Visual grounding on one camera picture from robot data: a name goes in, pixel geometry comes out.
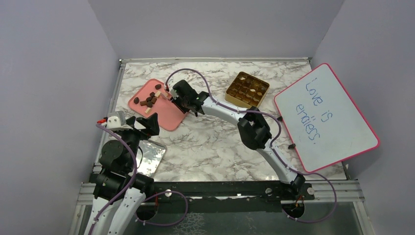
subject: pink cutting board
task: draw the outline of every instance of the pink cutting board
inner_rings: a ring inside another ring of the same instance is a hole
[[[159,90],[155,88],[157,84],[161,84],[161,88]],[[146,114],[145,110],[147,109],[147,106],[141,106],[140,103],[134,103],[134,98],[136,97],[138,97],[140,101],[143,101],[150,96],[151,92],[156,93],[157,91],[165,91],[163,87],[164,83],[157,79],[153,78],[148,80],[144,86],[142,86],[141,89],[133,97],[131,97],[130,101],[128,101],[128,106],[145,118],[148,118],[153,113],[157,113],[159,126],[167,131],[174,131],[186,117],[186,115],[183,114],[175,104],[160,95],[151,110]]]

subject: purple cable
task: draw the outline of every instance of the purple cable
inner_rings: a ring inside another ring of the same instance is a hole
[[[121,196],[127,189],[128,187],[130,187],[130,185],[134,182],[134,180],[136,179],[136,174],[137,174],[137,160],[136,160],[136,155],[134,154],[133,150],[128,146],[128,144],[123,141],[121,139],[121,137],[119,137],[118,135],[116,135],[114,132],[112,132],[111,130],[105,128],[104,126],[102,126],[101,124],[97,123],[96,126],[107,132],[108,134],[110,134],[111,136],[113,136],[114,138],[116,138],[130,153],[131,157],[133,158],[133,175],[131,176],[130,181],[128,181],[127,185],[117,194],[115,195],[107,204],[105,204],[102,209],[100,209],[98,211],[98,214],[96,214],[94,221],[98,221],[98,218],[100,217],[100,215],[104,212],[104,210],[111,205],[119,196]],[[88,235],[92,234],[92,230],[94,228],[95,224],[92,224],[90,231],[88,232]]]
[[[154,197],[157,197],[157,196],[162,195],[162,194],[165,194],[165,193],[175,193],[175,194],[180,195],[184,199],[184,202],[186,203],[186,208],[184,210],[183,216],[179,220],[177,220],[176,222],[173,222],[173,223],[169,223],[169,224],[158,224],[158,223],[143,221],[143,220],[139,219],[138,216],[137,216],[137,214],[136,214],[137,221],[140,221],[141,223],[144,223],[144,224],[151,224],[151,225],[156,225],[156,226],[161,226],[161,227],[173,226],[173,225],[176,225],[176,224],[182,222],[184,220],[184,218],[186,217],[186,215],[187,215],[187,211],[188,211],[188,208],[189,208],[189,203],[187,202],[186,197],[181,192],[177,192],[177,191],[164,191],[164,192],[159,192],[159,193],[154,194],[151,197],[146,198],[143,202],[146,202],[146,201],[148,201],[148,200],[150,200],[150,199],[152,199]]]
[[[170,76],[167,78],[167,80],[166,80],[166,83],[165,83],[165,85],[166,85],[166,87],[168,88],[168,85],[167,85],[167,82],[170,80],[170,78],[174,75],[174,74],[176,74],[176,73],[178,73],[178,72],[180,72],[180,71],[192,71],[192,72],[195,72],[195,73],[197,73],[204,81],[205,81],[205,84],[206,84],[206,87],[207,87],[207,92],[209,93],[209,97],[213,100],[213,102],[215,102],[217,105],[219,105],[219,106],[221,106],[221,107],[224,107],[224,108],[226,108],[226,109],[229,109],[229,110],[231,110],[231,111],[233,111],[233,112],[238,112],[238,110],[236,110],[236,109],[234,109],[234,108],[232,108],[232,107],[229,107],[229,106],[227,106],[227,105],[225,105],[225,104],[222,104],[222,103],[220,103],[219,101],[217,101],[217,100],[215,100],[214,98],[213,98],[213,95],[212,95],[212,92],[210,91],[210,88],[209,88],[209,84],[208,84],[208,81],[206,80],[206,78],[199,72],[199,71],[197,71],[197,70],[194,70],[194,69],[187,69],[187,68],[184,68],[184,69],[179,69],[179,70],[176,70],[176,71],[174,71],[173,73],[171,73],[170,74]],[[308,223],[308,224],[310,224],[310,223],[318,223],[318,222],[321,222],[321,221],[324,221],[324,220],[326,220],[326,219],[328,219],[333,213],[334,213],[334,211],[336,210],[336,208],[337,208],[337,193],[336,193],[336,190],[335,190],[335,188],[334,188],[334,186],[333,186],[333,184],[329,181],[329,179],[327,179],[325,176],[323,176],[323,175],[321,175],[321,174],[319,174],[319,173],[316,173],[316,172],[314,172],[314,173],[302,173],[302,172],[299,172],[298,170],[295,170],[295,169],[292,169],[291,167],[289,167],[288,166],[288,164],[286,164],[283,160],[282,160],[282,158],[277,154],[277,152],[273,149],[273,147],[272,147],[272,145],[273,145],[273,143],[274,143],[274,141],[280,136],[280,134],[281,134],[281,131],[282,131],[282,127],[281,127],[281,124],[279,123],[279,121],[277,120],[277,118],[275,117],[275,116],[273,116],[273,115],[271,115],[271,114],[268,114],[268,113],[264,113],[264,112],[261,112],[261,111],[254,111],[254,110],[244,110],[244,111],[239,111],[240,113],[254,113],[254,114],[262,114],[262,115],[266,115],[266,116],[269,116],[269,117],[271,117],[272,119],[274,119],[275,120],[275,122],[278,124],[278,134],[271,140],[271,142],[270,142],[270,148],[272,149],[272,151],[274,152],[274,154],[276,155],[276,157],[278,158],[278,160],[286,167],[286,168],[288,168],[290,171],[292,171],[292,172],[294,172],[294,173],[297,173],[297,174],[300,174],[300,175],[318,175],[318,176],[320,176],[320,177],[322,177],[324,180],[326,180],[327,182],[328,182],[328,184],[331,186],[331,188],[332,188],[332,190],[333,190],[333,193],[334,193],[334,206],[333,206],[333,209],[330,211],[330,213],[328,214],[328,215],[326,215],[325,217],[323,217],[323,218],[321,218],[321,219],[318,219],[318,220],[302,220],[302,219],[297,219],[297,218],[293,218],[293,217],[291,217],[291,216],[289,216],[288,214],[287,214],[287,212],[285,212],[284,211],[284,213],[286,213],[286,215],[287,215],[287,217],[288,218],[290,218],[290,219],[292,219],[292,220],[294,220],[294,221],[296,221],[296,222],[301,222],[301,223]]]

